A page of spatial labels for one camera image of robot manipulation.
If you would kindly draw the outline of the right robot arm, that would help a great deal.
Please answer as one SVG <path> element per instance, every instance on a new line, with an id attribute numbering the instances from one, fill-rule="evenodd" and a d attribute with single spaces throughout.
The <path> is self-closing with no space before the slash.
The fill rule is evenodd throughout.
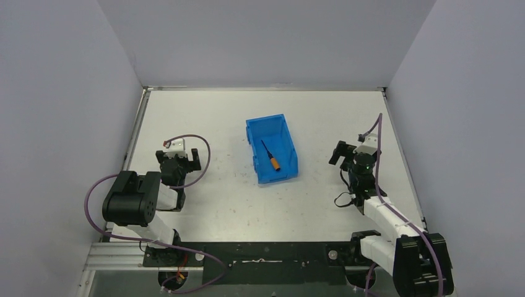
<path id="1" fill-rule="evenodd" d="M 378 139 L 359 136 L 359 146 L 339 141 L 329 164 L 340 158 L 342 181 L 350 195 L 348 206 L 373 220 L 381 231 L 366 230 L 352 234 L 342 249 L 328 249 L 328 262 L 341 266 L 368 266 L 365 290 L 370 287 L 375 267 L 393 278 L 399 296 L 448 296 L 454 291 L 452 264 L 446 241 L 439 233 L 428 233 L 413 224 L 394 206 L 378 185 Z"/>

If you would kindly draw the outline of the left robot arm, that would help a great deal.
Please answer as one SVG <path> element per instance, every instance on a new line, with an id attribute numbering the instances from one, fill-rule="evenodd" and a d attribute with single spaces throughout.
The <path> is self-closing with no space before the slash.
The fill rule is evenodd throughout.
<path id="1" fill-rule="evenodd" d="M 139 175 L 135 171 L 121 171 L 102 204 L 102 215 L 107 222 L 123 226 L 140 236 L 151 239 L 148 246 L 160 249 L 159 258 L 169 267 L 179 265 L 184 250 L 177 245 L 181 242 L 179 233 L 170 228 L 158 212 L 179 212 L 186 194 L 182 188 L 186 175 L 201 169 L 200 160 L 196 166 L 185 152 L 155 153 L 159 171 Z"/>

